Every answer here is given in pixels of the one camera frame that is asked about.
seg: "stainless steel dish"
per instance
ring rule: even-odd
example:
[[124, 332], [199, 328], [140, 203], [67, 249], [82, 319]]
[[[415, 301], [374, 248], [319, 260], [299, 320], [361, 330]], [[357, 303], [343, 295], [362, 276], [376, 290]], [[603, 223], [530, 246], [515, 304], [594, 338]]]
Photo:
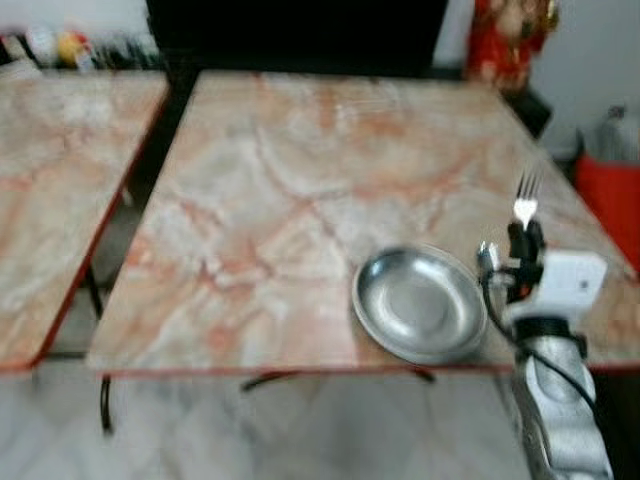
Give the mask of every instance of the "stainless steel dish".
[[434, 247], [398, 247], [356, 273], [353, 306], [380, 345], [412, 363], [442, 364], [478, 348], [486, 311], [473, 275]]

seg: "wall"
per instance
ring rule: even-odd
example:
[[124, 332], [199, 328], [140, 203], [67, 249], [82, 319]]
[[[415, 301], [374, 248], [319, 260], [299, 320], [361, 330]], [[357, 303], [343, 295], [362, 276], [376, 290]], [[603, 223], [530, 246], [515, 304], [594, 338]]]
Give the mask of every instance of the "wall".
[[0, 28], [40, 24], [100, 35], [148, 31], [145, 0], [0, 0]]
[[[559, 0], [560, 29], [536, 61], [534, 88], [553, 106], [542, 144], [570, 155], [576, 129], [612, 104], [640, 110], [640, 0]], [[474, 0], [449, 0], [434, 62], [460, 65]], [[83, 31], [146, 32], [144, 0], [0, 0], [0, 28], [42, 23]]]
[[542, 144], [570, 156], [576, 129], [609, 106], [640, 112], [640, 0], [565, 0], [559, 30], [536, 61], [532, 85], [554, 107]]

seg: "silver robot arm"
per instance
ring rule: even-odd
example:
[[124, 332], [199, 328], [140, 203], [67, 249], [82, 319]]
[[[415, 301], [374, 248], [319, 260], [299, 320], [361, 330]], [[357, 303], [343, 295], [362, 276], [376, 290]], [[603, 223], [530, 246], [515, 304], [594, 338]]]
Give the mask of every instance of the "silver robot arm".
[[[515, 266], [500, 266], [495, 245], [483, 244], [478, 260], [489, 315], [516, 348], [511, 387], [532, 478], [613, 479], [595, 419], [586, 342], [572, 332], [598, 296], [606, 263], [589, 252], [545, 252], [538, 224], [532, 235], [522, 228], [512, 235], [512, 225]], [[507, 292], [501, 318], [489, 289]]]

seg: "silver fork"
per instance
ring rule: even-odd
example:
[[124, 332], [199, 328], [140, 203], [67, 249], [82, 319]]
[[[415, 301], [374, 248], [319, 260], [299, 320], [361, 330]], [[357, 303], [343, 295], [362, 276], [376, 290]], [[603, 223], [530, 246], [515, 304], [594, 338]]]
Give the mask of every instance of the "silver fork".
[[516, 193], [516, 201], [513, 204], [513, 214], [516, 219], [522, 222], [525, 230], [538, 210], [537, 195], [539, 188], [540, 174], [537, 171], [522, 174], [520, 184], [518, 185], [518, 192]]

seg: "black metal table leg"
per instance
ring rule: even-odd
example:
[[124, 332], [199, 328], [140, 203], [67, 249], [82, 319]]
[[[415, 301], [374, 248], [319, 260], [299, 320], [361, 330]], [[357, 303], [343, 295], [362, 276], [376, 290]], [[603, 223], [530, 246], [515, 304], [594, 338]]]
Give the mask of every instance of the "black metal table leg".
[[435, 383], [436, 381], [436, 377], [433, 375], [433, 373], [429, 373], [426, 370], [412, 370], [412, 373], [416, 377], [421, 378], [427, 383]]
[[[100, 321], [100, 317], [102, 317], [102, 313], [104, 312], [104, 306], [102, 305], [98, 283], [96, 282], [96, 276], [91, 265], [89, 265], [87, 269], [85, 278], [87, 287], [89, 288], [91, 304], [96, 314], [96, 321]], [[102, 377], [100, 384], [100, 422], [102, 424], [102, 433], [105, 435], [113, 434], [113, 422], [111, 421], [111, 409], [109, 407], [110, 392], [111, 377]]]
[[109, 392], [111, 390], [111, 377], [102, 377], [100, 385], [100, 421], [102, 423], [102, 433], [111, 435], [113, 433], [113, 423], [111, 422], [111, 411], [109, 409]]
[[285, 377], [291, 377], [293, 375], [296, 375], [296, 373], [295, 372], [264, 373], [262, 375], [259, 375], [243, 383], [240, 386], [240, 391], [242, 391], [242, 393], [247, 393], [256, 387], [259, 387], [260, 385], [264, 385], [265, 383], [273, 382], [275, 380], [279, 380]]
[[100, 292], [98, 291], [98, 283], [96, 282], [96, 276], [93, 272], [93, 267], [89, 265], [87, 273], [85, 275], [87, 281], [87, 287], [89, 287], [89, 296], [91, 297], [91, 304], [93, 305], [93, 311], [96, 314], [96, 321], [102, 317], [104, 307], [102, 305], [102, 299], [100, 298]]

